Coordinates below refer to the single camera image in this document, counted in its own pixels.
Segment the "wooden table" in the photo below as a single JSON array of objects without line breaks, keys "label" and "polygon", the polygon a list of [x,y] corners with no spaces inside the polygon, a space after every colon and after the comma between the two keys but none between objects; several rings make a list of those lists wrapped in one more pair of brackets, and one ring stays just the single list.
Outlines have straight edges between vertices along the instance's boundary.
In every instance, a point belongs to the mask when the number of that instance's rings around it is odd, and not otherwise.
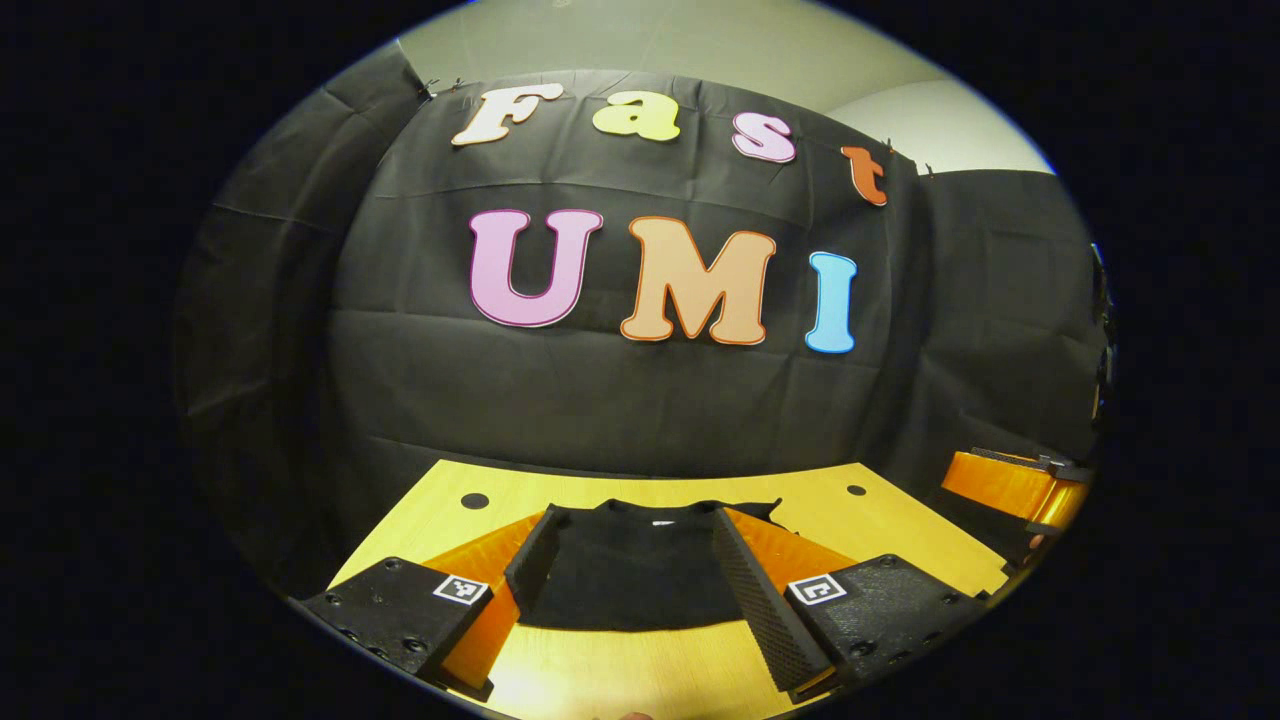
[{"label": "wooden table", "polygon": [[[854,495],[850,486],[865,492]],[[463,507],[468,493],[485,495],[489,505]],[[383,518],[330,587],[387,556],[425,561],[548,503],[595,507],[617,498],[678,507],[778,497],[776,523],[858,561],[893,552],[970,596],[995,593],[1007,580],[1002,557],[858,464],[749,478],[636,480],[442,460]],[[745,620],[644,633],[517,624],[489,676],[494,691],[484,706],[527,720],[617,720],[631,711],[657,720],[744,720],[796,707],[774,689]]]}]

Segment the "letter i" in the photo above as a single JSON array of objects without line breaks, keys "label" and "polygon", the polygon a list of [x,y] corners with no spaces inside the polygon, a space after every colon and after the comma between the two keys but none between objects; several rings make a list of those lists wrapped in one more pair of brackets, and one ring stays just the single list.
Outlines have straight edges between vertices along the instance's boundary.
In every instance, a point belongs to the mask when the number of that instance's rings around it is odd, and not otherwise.
[{"label": "letter i", "polygon": [[854,336],[849,332],[849,295],[858,264],[844,255],[814,252],[809,265],[818,270],[818,318],[804,342],[818,352],[849,352]]}]

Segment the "letter u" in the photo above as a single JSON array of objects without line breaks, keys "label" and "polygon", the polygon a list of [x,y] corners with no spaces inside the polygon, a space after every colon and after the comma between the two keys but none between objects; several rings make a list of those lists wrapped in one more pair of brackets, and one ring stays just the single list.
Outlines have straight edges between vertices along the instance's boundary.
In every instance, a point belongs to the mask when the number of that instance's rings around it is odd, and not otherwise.
[{"label": "letter u", "polygon": [[577,305],[582,292],[586,241],[604,227],[604,218],[590,210],[557,210],[547,215],[556,231],[552,279],[541,295],[521,295],[511,287],[511,264],[516,236],[529,227],[529,214],[520,210],[490,210],[471,218],[476,236],[471,259],[471,301],[484,316],[503,325],[538,328],[550,325]]}]

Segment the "orange part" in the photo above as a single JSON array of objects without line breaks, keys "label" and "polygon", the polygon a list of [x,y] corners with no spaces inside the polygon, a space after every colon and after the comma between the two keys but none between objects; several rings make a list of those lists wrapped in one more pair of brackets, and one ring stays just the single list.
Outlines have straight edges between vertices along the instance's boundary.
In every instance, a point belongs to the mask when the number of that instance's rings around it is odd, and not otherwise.
[{"label": "orange part", "polygon": [[1056,528],[1070,523],[1087,492],[1083,483],[1060,480],[1044,470],[968,452],[956,452],[951,459],[942,488],[1001,512]]},{"label": "orange part", "polygon": [[493,592],[489,605],[442,664],[445,671],[472,688],[484,687],[511,628],[520,619],[520,607],[507,587],[504,571],[541,518],[543,512],[536,512],[422,562],[440,573],[488,583]]},{"label": "orange part", "polygon": [[764,520],[728,507],[724,509],[724,514],[733,521],[733,527],[746,541],[751,555],[760,562],[780,594],[786,592],[788,583],[858,564],[851,557]]},{"label": "orange part", "polygon": [[516,620],[520,620],[520,607],[507,587],[507,578],[490,585],[490,589],[493,600],[440,664],[451,675],[476,689],[483,688],[489,679],[489,671],[498,661],[507,635]]}]

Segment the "black fabric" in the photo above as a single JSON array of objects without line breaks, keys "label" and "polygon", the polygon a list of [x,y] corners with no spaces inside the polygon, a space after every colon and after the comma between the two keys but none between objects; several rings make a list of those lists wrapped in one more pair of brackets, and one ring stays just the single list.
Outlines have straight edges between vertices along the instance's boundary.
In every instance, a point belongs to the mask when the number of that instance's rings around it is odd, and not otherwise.
[{"label": "black fabric", "polygon": [[[562,83],[564,95],[541,101],[506,138],[451,146],[483,92],[548,82]],[[598,131],[591,115],[626,90],[676,99],[680,137],[660,143]],[[730,138],[744,110],[786,118],[797,158],[778,165],[740,155]],[[872,149],[888,206],[858,196],[842,145]],[[895,315],[919,287],[911,282],[919,250],[905,242],[928,224],[915,178],[901,154],[831,118],[689,78],[553,72],[443,94],[388,150],[337,268],[328,342],[343,411],[379,456],[419,446],[668,478],[850,461],[860,437],[883,430],[881,400],[906,379],[905,363],[886,369],[896,360],[893,331],[918,332]],[[549,213],[604,217],[581,297],[552,327],[499,325],[471,301],[467,223],[504,208],[532,218],[512,263],[512,286],[526,293],[549,282]],[[667,342],[641,343],[620,333],[635,307],[641,255],[627,225],[640,215],[684,220],[707,263],[737,231],[777,242],[764,342],[733,347],[676,331]],[[819,250],[860,268],[851,300],[858,348],[847,355],[804,345],[818,287],[808,261]],[[669,306],[668,318],[676,320]]]},{"label": "black fabric", "polygon": [[609,500],[591,510],[559,509],[566,515],[559,551],[532,606],[520,609],[520,621],[637,632],[740,620],[742,611],[712,552],[713,512],[732,507],[769,521],[778,502],[643,507]]},{"label": "black fabric", "polygon": [[317,424],[337,421],[314,410],[334,265],[419,102],[394,44],[307,96],[214,200],[175,300],[174,389],[197,482],[259,573],[294,597],[321,589],[399,498],[303,468]]},{"label": "black fabric", "polygon": [[[451,146],[483,92],[544,82],[564,95],[508,137]],[[595,129],[622,90],[675,97],[681,136]],[[785,118],[796,159],[737,154],[740,111]],[[845,145],[884,168],[887,206],[854,191]],[[499,325],[471,302],[467,223],[504,208],[532,218],[512,268],[524,292],[549,279],[547,214],[604,217],[581,299],[554,325]],[[732,232],[774,238],[767,340],[622,337],[640,215],[684,220],[708,261]],[[849,354],[804,345],[818,250],[859,266]],[[308,597],[442,457],[641,478],[861,461],[938,509],[957,450],[1080,459],[1105,345],[1092,290],[1087,233],[1052,176],[922,178],[836,120],[671,76],[540,73],[424,102],[393,44],[273,128],[216,199],[178,297],[178,402],[238,546]]]}]

